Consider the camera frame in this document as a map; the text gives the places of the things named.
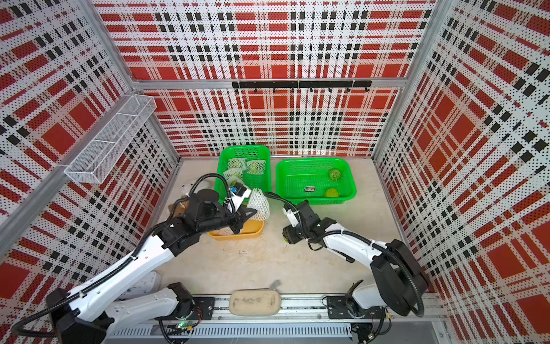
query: black cable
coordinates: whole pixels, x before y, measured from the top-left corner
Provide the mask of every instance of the black cable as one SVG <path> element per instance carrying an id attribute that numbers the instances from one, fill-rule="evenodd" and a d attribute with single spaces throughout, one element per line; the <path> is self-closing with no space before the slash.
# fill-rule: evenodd
<path id="1" fill-rule="evenodd" d="M 285 203 L 294 213 L 294 215 L 296 215 L 297 217 L 297 220 L 298 220 L 298 224 L 300 225 L 300 234 L 302 235 L 302 238 L 303 239 L 306 239 L 305 237 L 305 232 L 304 232 L 304 223 L 302 222 L 302 217 L 300 216 L 300 212 L 298 211 L 298 209 L 296 208 L 296 206 L 289 200 L 287 199 L 284 199 L 282 198 L 281 196 L 279 196 L 278 194 L 274 193 L 274 192 L 264 192 L 263 195 L 265 197 L 268 197 L 268 198 L 271 198 L 271 199 L 275 199 L 275 200 L 279 200 L 283 203 Z M 321 248 L 318 248 L 318 249 L 313 249 L 311 247 L 311 245 L 309 245 L 310 249 L 312 249 L 313 251 L 318 251 L 320 250 Z"/>
<path id="2" fill-rule="evenodd" d="M 178 204 L 180 204 L 181 202 L 185 202 L 188 199 L 189 197 L 183 197 L 183 198 L 177 199 L 172 205 L 172 210 L 170 211 L 170 215 L 168 216 L 168 218 L 171 219 L 174 216 L 175 209 L 178 207 Z"/>
<path id="3" fill-rule="evenodd" d="M 384 319 L 386 318 L 386 314 L 384 313 L 384 316 L 380 318 L 380 322 L 378 323 L 378 327 L 376 328 L 376 331 L 374 333 L 374 337 L 369 340 L 367 343 L 370 343 L 372 342 L 373 340 L 376 339 L 376 337 L 378 337 L 378 335 L 380 334 L 380 330 L 382 329 L 382 325 L 384 324 Z"/>
<path id="4" fill-rule="evenodd" d="M 183 331 L 187 331 L 187 329 L 177 329 L 170 333 L 166 333 L 168 336 L 176 336 L 182 334 Z"/>
<path id="5" fill-rule="evenodd" d="M 100 278 L 99 280 L 95 281 L 94 283 L 90 284 L 89 286 L 85 287 L 79 293 L 73 294 L 73 295 L 69 296 L 68 298 L 63 299 L 62 301 L 56 303 L 55 305 L 53 305 L 49 308 L 46 308 L 44 310 L 41 310 L 40 312 L 37 312 L 33 315 L 30 315 L 26 318 L 21 319 L 19 322 L 15 323 L 12 326 L 12 328 L 11 328 L 12 333 L 17 335 L 17 336 L 25 336 L 25 337 L 54 338 L 56 336 L 55 332 L 39 332 L 39 331 L 25 330 L 24 326 L 27 325 L 28 323 L 32 322 L 32 321 L 35 321 L 35 320 L 45 316 L 45 315 L 48 315 L 49 313 L 51 313 L 51 312 L 53 312 L 53 311 L 55 311 L 55 310 L 57 310 L 61 307 L 64 307 L 65 305 L 67 305 L 67 304 L 71 303 L 72 301 L 76 300 L 77 298 L 79 298 L 81 294 L 87 294 L 88 292 L 90 292 L 91 290 L 96 288 L 97 286 L 103 284 L 105 281 L 109 280 L 111 277 L 113 277 L 114 275 L 119 273 L 122 269 L 124 269 L 126 266 L 128 266 L 128 264 L 130 264 L 134 260 L 133 257 L 138 256 L 138 253 L 139 253 L 139 251 L 141 251 L 141 248 L 145 244 L 145 241 L 148 239 L 148 237 L 151 235 L 151 233 L 153 232 L 153 230 L 156 227 L 157 227 L 157 225 L 149 228 L 145 232 L 145 234 L 143 235 L 143 237 L 141 238 L 139 243 L 137 243 L 137 246 L 134 249 L 134 251 L 132 252 L 132 254 L 130 255 L 130 257 L 128 257 L 122 264 L 117 266 L 113 271 L 106 274 L 104 277 Z"/>
<path id="6" fill-rule="evenodd" d="M 382 252 L 383 254 L 385 254 L 389 258 L 391 263 L 397 265 L 401 269 L 401 271 L 403 272 L 403 275 L 405 276 L 405 278 L 411 284 L 412 293 L 414 294 L 414 296 L 416 298 L 416 303 L 417 303 L 417 306 L 418 306 L 418 308 L 411 307 L 412 312 L 420 318 L 424 316 L 424 302 L 422 301 L 422 295 L 420 295 L 420 291 L 418 290 L 418 287 L 416 286 L 416 283 L 413 280 L 413 276 L 411 275 L 411 273 L 409 272 L 409 269 L 407 269 L 405 264 L 399 258 L 397 258 L 397 256 L 395 254 L 393 254 L 393 252 L 389 251 L 388 249 L 386 249 L 386 248 L 384 248 L 384 247 L 382 247 L 382 246 L 380 246 L 376 243 L 372 243 L 369 239 L 367 239 L 367 238 L 365 238 L 365 237 L 363 237 L 363 236 L 361 236 L 357 233 L 350 232 L 350 231 L 329 231 L 329 232 L 325 232 L 321 236 L 319 236 L 318 238 L 312 240 L 311 242 L 312 243 L 319 242 L 324 237 L 327 237 L 327 236 L 330 236 L 330 235 L 333 235 L 333 234 L 345 234 L 345 235 L 354 237 L 354 238 L 359 239 L 359 240 L 361 240 L 362 242 L 364 242 L 368 245 L 371 245 L 373 248 L 375 248 L 375 249 L 379 250 L 380 252 Z"/>
<path id="7" fill-rule="evenodd" d="M 161 327 L 161 333 L 162 333 L 162 336 L 164 337 L 164 339 L 166 339 L 166 341 L 168 343 L 174 344 L 174 342 L 172 340 L 170 340 L 170 337 L 168 337 L 168 334 L 166 333 L 166 329 L 164 328 L 164 324 L 162 323 L 161 319 L 158 320 L 158 326 Z"/>
<path id="8" fill-rule="evenodd" d="M 309 246 L 310 250 L 312 250 L 312 251 L 319 251 L 320 249 L 323 248 L 323 245 L 321 245 L 317 248 L 313 248 L 313 247 L 311 247 L 311 244 L 309 243 L 309 241 L 307 242 L 307 245 Z"/>
<path id="9" fill-rule="evenodd" d="M 329 295 L 323 296 L 323 298 L 321 299 L 321 303 L 323 303 L 323 300 L 325 300 L 327 297 L 329 297 Z"/>
<path id="10" fill-rule="evenodd" d="M 222 181 L 223 186 L 225 187 L 225 192 L 227 193 L 227 196 L 225 200 L 231 205 L 231 212 L 225 207 L 225 213 L 227 215 L 233 215 L 237 212 L 237 209 L 235 209 L 235 205 L 233 204 L 233 200 L 231 199 L 231 190 L 229 189 L 229 185 L 227 184 L 227 181 L 224 176 L 218 173 L 207 173 L 203 176 L 200 176 L 195 183 L 191 186 L 191 190 L 189 190 L 189 196 L 195 193 L 195 189 L 199 186 L 199 183 L 205 180 L 206 178 L 218 178 Z"/>

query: wire mesh basket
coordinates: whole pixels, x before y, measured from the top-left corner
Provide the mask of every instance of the wire mesh basket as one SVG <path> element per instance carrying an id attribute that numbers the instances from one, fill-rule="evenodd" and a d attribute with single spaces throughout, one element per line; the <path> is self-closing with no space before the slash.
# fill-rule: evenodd
<path id="1" fill-rule="evenodd" d="M 337 180 L 329 176 L 333 168 L 342 174 Z M 276 172 L 277 194 L 294 204 L 306 199 L 310 204 L 341 204 L 357 194 L 349 164 L 337 157 L 282 160 Z M 337 197 L 326 195 L 331 188 L 338 192 Z"/>
<path id="2" fill-rule="evenodd" d="M 78 183 L 101 184 L 132 138 L 157 108 L 151 96 L 132 95 L 65 169 Z"/>

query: beige floor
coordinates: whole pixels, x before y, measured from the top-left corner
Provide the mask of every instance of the beige floor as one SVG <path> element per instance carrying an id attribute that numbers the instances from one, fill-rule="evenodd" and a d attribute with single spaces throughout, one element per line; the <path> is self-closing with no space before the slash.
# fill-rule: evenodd
<path id="1" fill-rule="evenodd" d="M 277 162 L 271 162 L 273 191 Z M 320 218 L 335 219 L 367 238 L 385 242 L 399 238 L 372 161 L 348 162 L 357 196 L 341 205 L 314 205 L 313 210 Z M 182 184 L 215 172 L 217 166 L 217 160 L 185 161 L 167 204 L 181 196 Z M 269 200 L 269 204 L 271 217 L 261 237 L 216 241 L 203 234 L 198 244 L 156 269 L 163 276 L 161 287 L 182 282 L 193 294 L 227 294 L 238 289 L 267 288 L 280 280 L 280 293 L 344 293 L 360 279 L 373 282 L 372 273 L 364 265 L 347 263 L 324 249 L 311 251 L 303 241 L 286 243 L 281 233 L 289 222 L 281 210 L 282 203 Z M 166 217 L 168 210 L 161 218 Z"/>

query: green plastic basket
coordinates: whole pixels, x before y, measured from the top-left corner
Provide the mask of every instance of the green plastic basket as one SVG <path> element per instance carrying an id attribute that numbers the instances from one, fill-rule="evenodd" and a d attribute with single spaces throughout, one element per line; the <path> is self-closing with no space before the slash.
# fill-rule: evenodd
<path id="1" fill-rule="evenodd" d="M 342 173 L 337 181 L 328 176 L 331 168 Z M 337 157 L 283 160 L 276 171 L 277 194 L 294 204 L 306 199 L 310 204 L 340 204 L 357 193 L 349 164 Z M 338 190 L 340 197 L 325 197 L 330 188 Z"/>
<path id="2" fill-rule="evenodd" d="M 265 160 L 266 171 L 258 176 L 243 172 L 243 182 L 251 189 L 258 188 L 262 191 L 271 191 L 271 153 L 270 150 L 263 145 L 248 145 L 248 146 L 231 146 L 224 149 L 219 156 L 218 172 L 223 176 L 223 172 L 227 170 L 227 162 L 229 159 L 236 157 L 245 157 L 248 160 Z M 226 191 L 223 183 L 216 179 L 214 190 L 219 194 L 220 202 L 226 199 Z"/>

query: yellow plastic tray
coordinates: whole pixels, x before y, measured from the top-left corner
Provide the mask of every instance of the yellow plastic tray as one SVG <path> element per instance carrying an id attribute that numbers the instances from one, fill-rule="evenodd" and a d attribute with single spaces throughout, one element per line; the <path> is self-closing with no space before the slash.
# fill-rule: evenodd
<path id="1" fill-rule="evenodd" d="M 216 234 L 217 231 L 208 232 L 208 235 L 214 238 L 215 240 L 241 240 L 241 239 L 253 239 L 262 235 L 263 232 L 263 221 L 258 220 L 248 220 L 244 223 L 243 229 L 240 234 L 233 234 L 228 236 L 219 236 Z"/>

